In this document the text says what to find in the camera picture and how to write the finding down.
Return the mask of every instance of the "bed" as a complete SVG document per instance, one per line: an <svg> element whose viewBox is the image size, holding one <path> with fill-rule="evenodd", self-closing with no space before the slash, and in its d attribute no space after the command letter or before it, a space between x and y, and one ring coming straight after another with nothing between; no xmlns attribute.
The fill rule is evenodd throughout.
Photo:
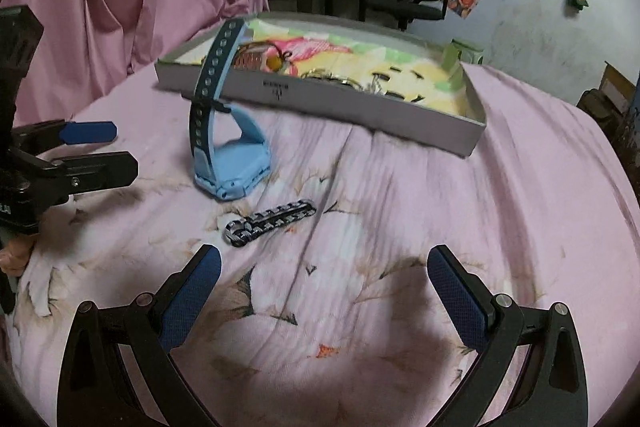
<svg viewBox="0 0 640 427"><path fill-rule="evenodd" d="M587 115L468 66L487 129L462 159L349 123L248 106L270 141L273 172L248 198L217 203L193 185L189 103L158 90L154 68L143 65L220 18L260 11L263 0L179 0L188 19L172 10L175 0L129 0L132 12L114 10L113 0L76 1L66 8L86 42L64 50L56 38L43 42L31 78L46 77L51 63L57 74L43 90L26 81L18 121L113 120L118 139L95 150L128 150L140 175L44 216L6 317L15 376L50 425L78 304L112 307L153 292L204 243L220 248L222 276L173 356L225 426L426 425L475 356L427 278L426 256L442 243L493 293L524 306L569 305L590 425L607 411L640 361L640 209ZM3 4L16 2L64 35L66 8ZM58 98L47 103L47 93ZM70 105L64 93L74 95ZM216 128L220 139L234 134L229 121ZM317 203L315 218L241 249L223 241L236 216L300 198ZM160 419L124 356L145 409ZM517 369L486 418L500 411Z"/></svg>

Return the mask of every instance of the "cardboard box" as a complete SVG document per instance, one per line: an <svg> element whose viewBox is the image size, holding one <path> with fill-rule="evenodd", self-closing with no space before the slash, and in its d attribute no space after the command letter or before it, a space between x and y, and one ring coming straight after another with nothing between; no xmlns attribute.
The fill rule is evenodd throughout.
<svg viewBox="0 0 640 427"><path fill-rule="evenodd" d="M287 27L326 31L361 42L372 42L418 57L431 57L433 54L423 41L414 36L366 23L293 12L261 13L248 16L247 19L255 17ZM160 58L156 62L159 87L192 94L200 67L175 61L196 47L205 46L216 32L215 28ZM486 115L466 72L463 73L463 80L468 100L467 117L320 80L261 71L231 69L222 89L222 98L347 121L435 146L459 156L469 156L486 127Z"/></svg>
<svg viewBox="0 0 640 427"><path fill-rule="evenodd" d="M634 97L634 86L622 73L606 62L600 91L611 101L620 114L625 114Z"/></svg>

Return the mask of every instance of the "green paper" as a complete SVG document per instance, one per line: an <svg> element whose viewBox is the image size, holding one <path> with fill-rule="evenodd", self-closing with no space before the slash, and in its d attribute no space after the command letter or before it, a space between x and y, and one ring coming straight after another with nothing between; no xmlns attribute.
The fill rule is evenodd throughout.
<svg viewBox="0 0 640 427"><path fill-rule="evenodd" d="M396 64L408 64L409 62L413 62L415 60L415 56L410 55L409 53L387 49L385 60L388 60L389 62L395 62Z"/></svg>
<svg viewBox="0 0 640 427"><path fill-rule="evenodd" d="M436 82L434 86L437 90L443 92L457 92L465 87L462 66L458 67L458 69L450 76L449 80L446 82Z"/></svg>
<svg viewBox="0 0 640 427"><path fill-rule="evenodd" d="M287 32L287 35L289 37L304 37L306 35L306 32L304 30L297 30L295 28L290 28L289 31Z"/></svg>

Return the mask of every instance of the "green container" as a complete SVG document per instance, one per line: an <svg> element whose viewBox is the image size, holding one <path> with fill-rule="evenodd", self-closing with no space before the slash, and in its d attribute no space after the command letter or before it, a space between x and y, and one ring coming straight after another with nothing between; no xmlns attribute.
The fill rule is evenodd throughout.
<svg viewBox="0 0 640 427"><path fill-rule="evenodd" d="M462 39L453 39L451 44L458 50L458 60L468 64L482 64L484 48Z"/></svg>

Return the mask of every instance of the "white label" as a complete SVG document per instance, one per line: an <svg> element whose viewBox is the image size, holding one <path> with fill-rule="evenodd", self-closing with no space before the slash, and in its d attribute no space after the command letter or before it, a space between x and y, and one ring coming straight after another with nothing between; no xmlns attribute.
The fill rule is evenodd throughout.
<svg viewBox="0 0 640 427"><path fill-rule="evenodd" d="M612 82L605 80L604 84L602 84L602 89L600 89L604 95L616 106L616 109L620 111L620 113L625 114L626 110L629 109L629 101L624 97L624 95L616 89L616 86L613 85Z"/></svg>

